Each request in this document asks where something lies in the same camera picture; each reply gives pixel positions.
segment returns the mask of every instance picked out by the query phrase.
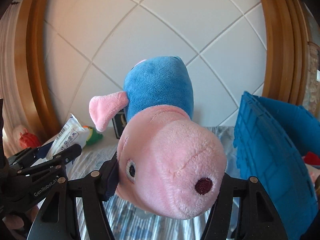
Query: small black box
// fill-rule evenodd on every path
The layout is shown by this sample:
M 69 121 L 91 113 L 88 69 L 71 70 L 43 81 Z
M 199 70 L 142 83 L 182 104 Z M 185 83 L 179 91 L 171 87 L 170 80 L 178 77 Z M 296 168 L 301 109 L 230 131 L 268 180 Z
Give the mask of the small black box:
M 112 118 L 113 128 L 115 129 L 117 139 L 120 139 L 122 132 L 127 125 L 124 110 L 120 110 L 114 118 Z

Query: blue plastic basket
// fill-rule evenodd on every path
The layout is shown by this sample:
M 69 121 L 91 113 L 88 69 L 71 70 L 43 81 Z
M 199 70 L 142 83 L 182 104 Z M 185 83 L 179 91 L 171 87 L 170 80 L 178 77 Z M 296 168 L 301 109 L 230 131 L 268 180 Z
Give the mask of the blue plastic basket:
M 319 122 L 304 108 L 242 95 L 234 140 L 237 167 L 241 178 L 259 178 L 290 240 L 298 240 L 317 214 L 316 194 L 301 155 L 320 154 L 319 138 Z

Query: wooden trim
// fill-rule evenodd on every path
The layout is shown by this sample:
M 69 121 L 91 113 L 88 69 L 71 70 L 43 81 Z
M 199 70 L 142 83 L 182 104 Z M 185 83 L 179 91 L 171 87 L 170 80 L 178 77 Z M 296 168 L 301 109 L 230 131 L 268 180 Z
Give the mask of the wooden trim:
M 302 38 L 301 38 L 301 29 L 300 23 L 297 14 L 297 8 L 295 7 L 293 0 L 286 0 L 290 12 L 290 17 L 292 21 L 292 30 L 293 30 L 293 38 L 294 41 L 292 45 L 294 45 L 294 69 L 292 76 L 292 86 L 291 93 L 289 97 L 290 104 L 296 104 L 300 89 L 300 81 L 301 81 L 301 72 L 302 72 Z
M 307 19 L 300 0 L 261 0 L 267 32 L 262 95 L 300 105 L 308 70 Z
M 304 5 L 300 0 L 292 0 L 297 12 L 297 18 L 299 21 L 299 28 L 301 34 L 301 52 L 302 52 L 302 65 L 301 65 L 301 78 L 298 90 L 296 105 L 302 105 L 303 98 L 306 92 L 307 77 L 308 77 L 308 65 L 309 65 L 309 48 L 308 41 L 311 36 L 309 23 L 305 17 L 303 7 Z
M 267 65 L 262 96 L 278 99 L 282 72 L 282 44 L 276 0 L 261 0 L 267 32 Z
M 20 100 L 32 131 L 45 142 L 60 130 L 45 80 L 43 20 L 46 0 L 23 0 L 15 41 L 15 72 Z
M 27 67 L 34 103 L 49 138 L 61 127 L 53 109 L 44 69 L 43 26 L 47 0 L 33 0 L 27 30 Z
M 277 0 L 282 27 L 282 77 L 278 100 L 288 102 L 292 87 L 294 70 L 294 38 L 289 4 L 291 0 Z

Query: plush toy pig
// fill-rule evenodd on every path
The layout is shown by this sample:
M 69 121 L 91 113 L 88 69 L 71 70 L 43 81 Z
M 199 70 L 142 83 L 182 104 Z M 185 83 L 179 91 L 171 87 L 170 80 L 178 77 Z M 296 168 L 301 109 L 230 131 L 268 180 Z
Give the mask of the plush toy pig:
M 141 61 L 123 88 L 89 105 L 99 131 L 124 108 L 128 124 L 117 148 L 117 195 L 159 216 L 202 214 L 218 196 L 227 160 L 219 139 L 191 120 L 193 90 L 183 61 Z

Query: white package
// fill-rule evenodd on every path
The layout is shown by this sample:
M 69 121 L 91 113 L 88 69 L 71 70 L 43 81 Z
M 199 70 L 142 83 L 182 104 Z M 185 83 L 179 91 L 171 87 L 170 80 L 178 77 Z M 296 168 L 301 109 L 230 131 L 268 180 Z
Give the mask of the white package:
M 74 115 L 71 115 L 50 147 L 46 159 L 52 160 L 54 155 L 69 148 L 75 143 L 83 148 L 86 145 L 89 136 L 90 130 L 82 127 Z

